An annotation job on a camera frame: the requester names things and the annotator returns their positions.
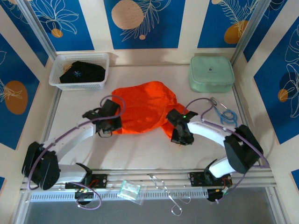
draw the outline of vertical metal pole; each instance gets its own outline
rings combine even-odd
[[[28,24],[32,28],[33,32],[35,33],[36,37],[40,41],[41,45],[49,55],[49,58],[54,61],[57,53],[55,48],[50,41],[48,35],[46,34],[43,26],[41,25],[40,21],[38,20],[35,12],[33,11],[32,7],[30,6],[30,2],[27,0],[16,0],[18,3],[18,7],[20,11],[23,13],[24,17],[26,18]]]
[[[239,56],[245,50],[249,40],[251,39],[254,31],[256,30],[259,22],[261,21],[264,13],[266,12],[266,10],[272,0],[258,0],[258,1],[259,1],[259,3],[257,4],[248,24],[246,26],[246,29],[243,32],[243,35],[241,36],[241,38],[235,48],[235,52],[234,52],[232,58],[230,59],[232,66],[235,65]]]

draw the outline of green plastic box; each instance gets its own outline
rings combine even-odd
[[[189,82],[195,92],[228,92],[235,82],[235,76],[226,57],[195,56],[190,63]]]

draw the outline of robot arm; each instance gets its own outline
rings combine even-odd
[[[22,168],[22,173],[28,177],[37,157],[48,146],[53,145],[38,162],[34,169],[31,180],[36,183],[41,189],[48,190],[56,183],[67,182],[83,182],[84,185],[89,185],[92,178],[92,171],[81,163],[75,165],[61,165],[60,160],[76,145],[83,140],[93,136],[96,133],[103,132],[111,133],[114,130],[121,128],[121,118],[95,120],[97,118],[114,116],[120,106],[111,101],[106,100],[101,108],[88,111],[82,115],[80,125],[73,131],[69,131],[61,135],[58,139],[50,139],[42,144],[33,142],[27,150],[25,161]]]
[[[232,172],[245,174],[259,159],[259,155],[247,144],[243,143],[232,133],[236,132],[250,142],[262,154],[263,150],[245,125],[237,128],[219,125],[212,126],[211,122],[202,120],[195,112],[180,114],[177,110],[171,110],[167,115],[168,121],[175,126],[171,141],[181,145],[190,145],[194,142],[193,134],[202,135],[211,139],[226,150],[227,157],[219,161],[213,161],[205,171],[206,183],[213,184],[214,181]]]

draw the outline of gray floor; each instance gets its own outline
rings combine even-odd
[[[236,189],[221,201],[193,199],[183,213],[171,213],[171,200],[103,201],[98,210],[79,209],[74,202],[30,203],[26,224],[272,224],[275,223],[265,189]]]

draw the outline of white table surface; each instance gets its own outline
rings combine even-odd
[[[119,87],[128,87],[150,81],[161,81],[176,95],[179,103],[187,105],[200,97],[216,97],[229,109],[240,115],[232,91],[228,93],[198,93],[189,86],[187,65],[138,66],[109,68],[104,89],[88,91],[63,91],[50,132],[57,137],[74,127],[83,113],[99,106],[100,100]],[[188,109],[202,113],[209,107],[205,100],[193,103]],[[214,110],[205,118],[220,122]],[[138,135],[113,135],[100,138],[94,135],[77,145],[61,164],[81,162],[89,168],[102,169],[174,169],[205,168],[212,160],[225,156],[225,149],[215,142],[195,135],[191,146],[172,143],[161,128]]]

